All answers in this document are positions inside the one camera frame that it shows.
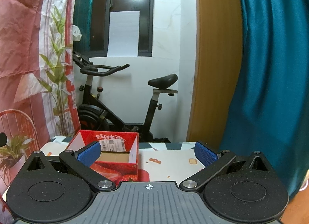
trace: paper sheet on window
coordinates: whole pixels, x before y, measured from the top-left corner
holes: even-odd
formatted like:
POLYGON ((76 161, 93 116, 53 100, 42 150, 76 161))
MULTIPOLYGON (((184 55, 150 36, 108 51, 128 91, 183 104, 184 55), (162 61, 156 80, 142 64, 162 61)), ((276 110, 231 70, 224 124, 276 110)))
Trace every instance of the paper sheet on window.
POLYGON ((111 12, 108 57, 137 57, 139 11, 111 12))

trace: stationary bike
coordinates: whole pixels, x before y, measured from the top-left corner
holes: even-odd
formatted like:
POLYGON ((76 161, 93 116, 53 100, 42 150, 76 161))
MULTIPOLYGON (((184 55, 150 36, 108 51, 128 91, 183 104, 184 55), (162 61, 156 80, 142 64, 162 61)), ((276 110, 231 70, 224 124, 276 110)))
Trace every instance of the stationary bike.
POLYGON ((94 65, 89 61, 88 57, 77 52, 73 53, 73 61, 80 67, 80 73, 87 75, 86 84, 79 87, 79 90, 83 92, 82 104, 78 107, 78 117, 82 130, 138 132, 140 142, 169 142, 167 138, 154 139, 149 130, 155 110, 157 108, 158 110, 162 109, 162 104, 158 104, 160 93, 167 93, 169 96, 174 96, 174 94, 178 93, 176 90, 168 89, 178 80, 176 74, 149 80, 148 85, 155 89, 153 89, 153 95, 150 99, 145 122, 143 124, 126 124, 99 100, 103 88, 97 88, 98 94, 96 96, 91 93, 91 88, 94 76, 106 77, 115 72, 124 70, 130 65, 126 64, 116 67, 94 65), (98 71, 99 69, 106 69, 107 71, 100 72, 98 71))

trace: bike handlebar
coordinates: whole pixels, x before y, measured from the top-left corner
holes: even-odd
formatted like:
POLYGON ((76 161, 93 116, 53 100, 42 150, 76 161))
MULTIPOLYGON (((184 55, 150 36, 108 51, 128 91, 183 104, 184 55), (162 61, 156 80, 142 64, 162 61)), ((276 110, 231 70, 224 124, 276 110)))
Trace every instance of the bike handlebar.
POLYGON ((116 66, 116 67, 111 67, 107 65, 92 65, 92 66, 86 66, 82 67, 80 69, 80 73, 82 74, 87 74, 91 76, 98 76, 98 77, 106 77, 109 76, 115 72, 122 71, 126 68, 130 67, 130 65, 127 63, 124 66, 116 66), (98 69, 106 69, 108 70, 107 72, 99 72, 98 69))

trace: wooden floor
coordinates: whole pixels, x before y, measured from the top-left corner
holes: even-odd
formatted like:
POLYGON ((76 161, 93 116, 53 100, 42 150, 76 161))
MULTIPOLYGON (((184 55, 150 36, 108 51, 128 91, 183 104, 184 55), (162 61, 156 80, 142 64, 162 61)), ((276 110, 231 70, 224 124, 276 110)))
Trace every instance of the wooden floor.
POLYGON ((281 221, 284 224, 309 224, 309 186, 288 204, 281 221))

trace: window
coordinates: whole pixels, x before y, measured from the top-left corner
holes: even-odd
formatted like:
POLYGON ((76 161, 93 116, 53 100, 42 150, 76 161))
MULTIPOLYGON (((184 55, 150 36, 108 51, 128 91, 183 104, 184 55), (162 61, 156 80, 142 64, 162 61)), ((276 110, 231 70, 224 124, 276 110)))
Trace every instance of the window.
POLYGON ((153 0, 76 0, 73 24, 81 30, 74 50, 88 57, 105 57, 111 12, 139 11, 138 56, 152 56, 153 0))

